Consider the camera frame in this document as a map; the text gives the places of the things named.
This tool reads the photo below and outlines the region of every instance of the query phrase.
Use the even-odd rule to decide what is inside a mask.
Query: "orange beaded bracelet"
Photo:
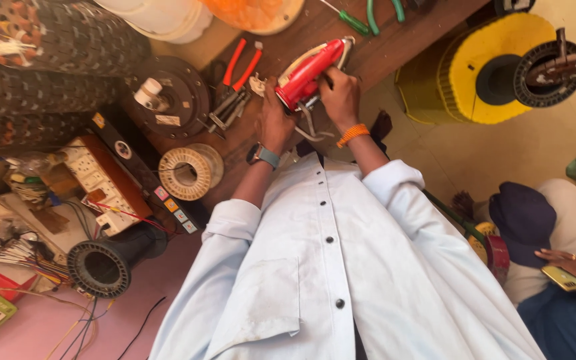
[[[357,124],[346,131],[346,133],[339,139],[337,146],[341,149],[350,139],[356,138],[361,135],[370,135],[370,131],[364,124]]]

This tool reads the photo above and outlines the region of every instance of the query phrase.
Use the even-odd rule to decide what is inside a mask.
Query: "pink floor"
[[[200,245],[200,234],[178,238],[168,244],[164,255],[140,264],[132,273],[130,288],[117,299],[108,313],[98,320],[96,339],[78,359],[117,359],[139,331],[150,308],[166,296],[150,315],[139,338],[122,358],[145,360],[150,353],[159,324],[179,292]],[[83,306],[87,303],[87,299],[72,290],[60,291],[57,296]],[[95,314],[103,314],[108,303],[108,300],[98,301]],[[17,314],[0,327],[0,360],[44,359],[83,313],[74,306],[32,295],[26,295],[17,306]],[[57,360],[63,355],[82,326],[83,323],[80,323],[70,333],[50,359]],[[73,358],[78,347],[79,341],[64,359]]]

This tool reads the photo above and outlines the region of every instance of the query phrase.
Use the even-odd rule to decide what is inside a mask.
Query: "person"
[[[551,265],[576,277],[576,186],[550,179],[535,189],[510,182],[499,189],[482,202],[461,192],[452,205],[475,222],[497,225],[511,260],[504,291],[546,358],[576,359],[576,291],[541,272]]]
[[[325,73],[321,100],[339,132],[356,135],[346,143],[356,165],[312,153],[270,186],[295,119],[268,79],[262,146],[215,206],[150,360],[544,359],[494,276],[421,192],[421,173],[352,130],[358,80]]]

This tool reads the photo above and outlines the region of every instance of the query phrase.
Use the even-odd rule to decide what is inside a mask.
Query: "watch strap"
[[[270,164],[273,167],[273,170],[276,170],[279,167],[279,156],[263,146],[260,146],[259,155],[257,157]]]

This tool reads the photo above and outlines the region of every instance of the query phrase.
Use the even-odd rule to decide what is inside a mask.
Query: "wristwatch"
[[[250,165],[258,162],[259,160],[263,160],[272,165],[273,171],[275,171],[279,166],[279,156],[265,148],[263,145],[261,145],[260,142],[252,145],[248,155],[246,155],[246,161]]]

